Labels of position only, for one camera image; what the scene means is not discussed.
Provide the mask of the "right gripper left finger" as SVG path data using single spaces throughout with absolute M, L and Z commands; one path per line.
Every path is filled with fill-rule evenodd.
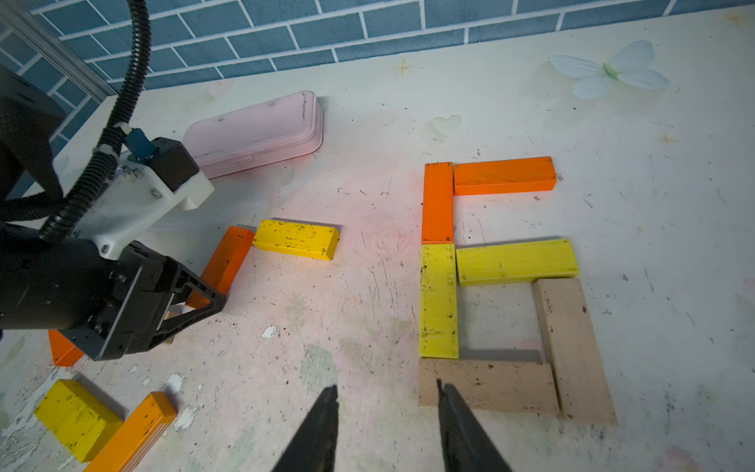
M 337 387 L 331 385 L 322 390 L 273 472 L 332 472 L 336 459 L 338 410 Z

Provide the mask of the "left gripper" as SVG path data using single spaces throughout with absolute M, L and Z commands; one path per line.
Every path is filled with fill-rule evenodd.
M 1 238 L 1 330 L 59 330 L 94 360 L 146 352 L 218 313 L 227 296 L 140 243 L 116 261 L 94 244 Z

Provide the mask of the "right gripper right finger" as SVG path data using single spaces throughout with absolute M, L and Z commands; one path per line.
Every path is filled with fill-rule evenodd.
M 436 381 L 442 457 L 446 471 L 511 472 L 461 393 L 451 383 Z

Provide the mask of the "natural wood block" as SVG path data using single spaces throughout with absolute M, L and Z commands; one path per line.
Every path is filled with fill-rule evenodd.
M 556 416 L 560 405 L 552 368 L 537 362 L 450 360 L 419 361 L 419 403 L 438 405 L 438 385 L 454 385 L 472 409 Z
M 619 419 L 581 281 L 541 278 L 533 290 L 562 417 L 616 425 Z

